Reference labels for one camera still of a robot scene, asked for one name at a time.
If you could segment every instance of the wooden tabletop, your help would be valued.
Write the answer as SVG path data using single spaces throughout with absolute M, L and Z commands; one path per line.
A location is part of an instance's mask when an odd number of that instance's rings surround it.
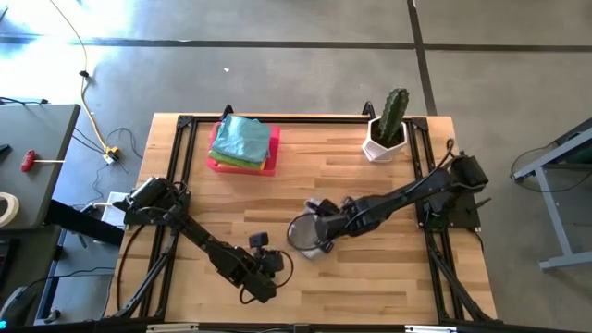
M 165 177 L 178 114 L 155 114 L 138 183 Z M 450 117 L 428 117 L 436 161 L 454 135 Z M 241 305 L 239 290 L 219 276 L 205 253 L 179 238 L 166 321 L 435 324 L 436 307 L 427 263 L 426 240 L 417 228 L 412 205 L 395 212 L 377 230 L 342 238 L 330 254 L 309 261 L 286 243 L 288 223 L 303 210 L 304 200 L 328 198 L 340 203 L 392 191 L 414 180 L 409 146 L 392 163 L 370 164 L 361 150 L 366 125 L 280 124 L 277 173 L 274 177 L 218 174 L 205 165 L 212 124 L 202 123 L 191 165 L 190 215 L 214 236 L 248 248 L 248 237 L 269 233 L 269 248 L 290 253 L 291 281 L 265 304 Z M 147 227 L 130 246 L 122 272 L 121 300 L 143 280 L 155 228 Z M 121 246 L 130 239 L 131 231 Z M 476 236 L 451 229 L 450 239 L 459 280 L 481 308 L 495 316 L 487 269 Z M 278 274 L 283 281 L 289 270 Z M 115 283 L 106 315 L 116 311 Z M 449 314 L 450 289 L 443 283 Z M 151 310 L 160 292 L 157 280 Z

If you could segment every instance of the red tray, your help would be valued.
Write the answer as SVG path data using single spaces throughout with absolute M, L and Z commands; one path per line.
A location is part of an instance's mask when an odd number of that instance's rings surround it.
M 221 122 L 217 122 L 212 127 L 212 134 L 210 135 L 210 145 L 208 151 L 212 150 L 212 144 L 216 139 L 216 135 L 218 133 L 218 127 L 220 126 Z M 276 164 L 278 161 L 278 146 L 279 146 L 279 127 L 278 126 L 269 126 L 271 129 L 271 138 L 269 139 L 269 158 L 265 161 L 265 166 L 263 170 L 259 169 L 249 169 L 249 168 L 242 168 L 242 167 L 232 167 L 232 166 L 219 166 L 218 162 L 209 156 L 207 157 L 205 164 L 214 170 L 215 172 L 222 172 L 222 173 L 237 173 L 243 175 L 255 175 L 255 176 L 274 176 L 276 174 Z

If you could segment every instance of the cactus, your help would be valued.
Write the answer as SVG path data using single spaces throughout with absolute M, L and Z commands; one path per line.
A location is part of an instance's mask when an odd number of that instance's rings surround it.
M 388 94 L 385 109 L 378 124 L 376 141 L 386 148 L 395 145 L 397 133 L 409 103 L 409 93 L 406 89 L 397 88 Z

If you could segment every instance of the white pot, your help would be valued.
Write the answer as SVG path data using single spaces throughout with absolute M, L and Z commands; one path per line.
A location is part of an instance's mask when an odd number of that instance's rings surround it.
M 366 154 L 366 157 L 370 162 L 388 163 L 392 161 L 395 154 L 401 150 L 405 144 L 407 144 L 407 127 L 405 124 L 401 123 L 401 128 L 403 130 L 403 141 L 401 143 L 391 148 L 385 148 L 378 142 L 372 140 L 371 128 L 375 121 L 380 121 L 380 117 L 372 119 L 368 122 L 368 131 L 366 133 L 366 140 L 364 140 L 364 143 L 362 143 L 362 151 L 364 151 L 364 154 Z

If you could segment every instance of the stack of folded cloths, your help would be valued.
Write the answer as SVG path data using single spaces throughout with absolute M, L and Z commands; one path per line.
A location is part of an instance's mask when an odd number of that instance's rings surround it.
M 218 128 L 210 158 L 222 166 L 263 169 L 269 157 L 271 129 L 258 120 L 227 116 Z

